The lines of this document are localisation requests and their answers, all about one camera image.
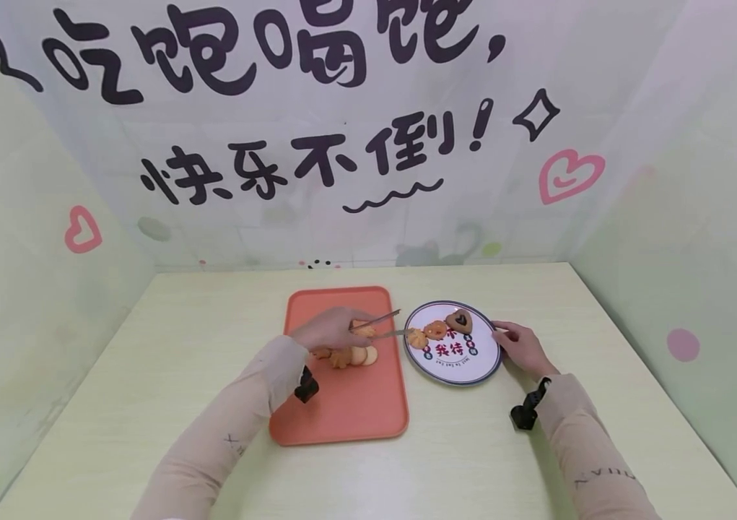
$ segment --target orange cutting board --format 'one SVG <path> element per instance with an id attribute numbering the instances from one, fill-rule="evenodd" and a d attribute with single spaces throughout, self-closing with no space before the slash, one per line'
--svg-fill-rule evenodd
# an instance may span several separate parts
<path id="1" fill-rule="evenodd" d="M 383 287 L 301 290 L 287 301 L 284 333 L 289 334 L 317 313 L 334 306 L 361 308 L 382 316 L 391 312 Z M 375 324 L 378 334 L 394 330 L 393 318 Z M 319 392 L 303 404 L 291 396 L 270 418 L 270 436 L 282 446 L 338 443 L 397 437 L 409 424 L 406 387 L 397 337 L 374 342 L 374 365 L 332 368 L 328 360 L 308 356 Z"/>

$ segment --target wall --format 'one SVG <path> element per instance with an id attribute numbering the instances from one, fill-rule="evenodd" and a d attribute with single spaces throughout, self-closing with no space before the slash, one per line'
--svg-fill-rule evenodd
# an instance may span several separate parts
<path id="1" fill-rule="evenodd" d="M 716 90 L 572 263 L 737 485 L 737 71 Z"/>
<path id="2" fill-rule="evenodd" d="M 313 4 L 0 0 L 0 35 L 162 270 L 566 259 L 737 61 L 734 0 Z"/>
<path id="3" fill-rule="evenodd" d="M 0 497 L 153 275 L 23 88 L 0 75 Z"/>

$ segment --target biscuit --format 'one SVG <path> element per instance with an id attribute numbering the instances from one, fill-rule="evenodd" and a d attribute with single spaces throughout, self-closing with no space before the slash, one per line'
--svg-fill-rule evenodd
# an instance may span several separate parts
<path id="1" fill-rule="evenodd" d="M 331 352 L 331 367 L 345 368 L 351 362 L 351 349 L 334 350 Z"/>
<path id="2" fill-rule="evenodd" d="M 412 329 L 406 336 L 406 341 L 412 349 L 423 350 L 429 344 L 429 340 L 425 337 L 422 330 Z"/>
<path id="3" fill-rule="evenodd" d="M 377 351 L 377 347 L 374 345 L 369 345 L 366 347 L 366 360 L 362 362 L 362 366 L 369 367 L 371 365 L 374 365 L 374 362 L 377 362 L 377 356 L 379 355 L 379 352 Z"/>
<path id="4" fill-rule="evenodd" d="M 313 357 L 317 360 L 326 360 L 331 356 L 331 350 L 328 349 L 328 347 L 323 347 L 312 351 L 311 354 L 313 354 Z"/>
<path id="5" fill-rule="evenodd" d="M 354 319 L 351 322 L 351 328 L 359 327 L 359 325 L 366 324 L 367 321 L 359 321 L 359 319 Z M 377 330 L 374 330 L 374 327 L 372 325 L 366 325 L 365 327 L 359 327 L 358 329 L 352 330 L 352 334 L 355 334 L 357 336 L 362 336 L 363 338 L 373 338 L 375 335 L 377 335 Z"/>
<path id="6" fill-rule="evenodd" d="M 446 316 L 446 324 L 461 334 L 472 334 L 472 316 L 465 308 L 458 308 Z"/>
<path id="7" fill-rule="evenodd" d="M 365 347 L 351 347 L 351 365 L 362 365 L 368 357 Z"/>
<path id="8" fill-rule="evenodd" d="M 446 324 L 439 319 L 438 321 L 433 321 L 423 328 L 423 332 L 425 333 L 425 336 L 427 336 L 427 338 L 437 340 L 446 338 L 447 330 L 449 330 L 449 327 L 446 327 Z"/>

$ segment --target left hand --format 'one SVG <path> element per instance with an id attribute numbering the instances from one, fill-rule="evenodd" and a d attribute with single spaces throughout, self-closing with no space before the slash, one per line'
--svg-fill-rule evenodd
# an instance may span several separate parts
<path id="1" fill-rule="evenodd" d="M 331 307 L 294 330 L 290 337 L 308 350 L 320 347 L 331 349 L 345 349 L 351 346 L 367 347 L 370 345 L 370 339 L 351 334 L 349 329 L 354 319 L 371 321 L 375 318 L 377 316 L 371 316 L 357 308 Z"/>

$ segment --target round cookie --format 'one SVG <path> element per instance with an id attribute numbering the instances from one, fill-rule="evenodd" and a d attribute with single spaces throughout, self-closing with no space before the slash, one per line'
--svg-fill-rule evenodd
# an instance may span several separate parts
<path id="1" fill-rule="evenodd" d="M 446 323 L 440 321 L 439 319 L 437 321 L 433 321 L 423 328 L 423 332 L 425 333 L 425 336 L 427 336 L 427 338 L 436 340 L 446 338 L 446 332 L 448 330 L 449 327 L 446 327 Z"/>
<path id="2" fill-rule="evenodd" d="M 423 350 L 429 344 L 429 340 L 425 337 L 422 330 L 412 329 L 406 336 L 406 341 L 411 345 L 412 349 Z"/>
<path id="3" fill-rule="evenodd" d="M 351 365 L 362 365 L 368 357 L 365 347 L 351 347 Z"/>
<path id="4" fill-rule="evenodd" d="M 369 345 L 366 347 L 366 360 L 362 363 L 362 366 L 369 367 L 371 365 L 374 365 L 375 362 L 377 362 L 377 357 L 379 355 L 379 352 L 377 351 L 377 347 L 374 345 Z"/>

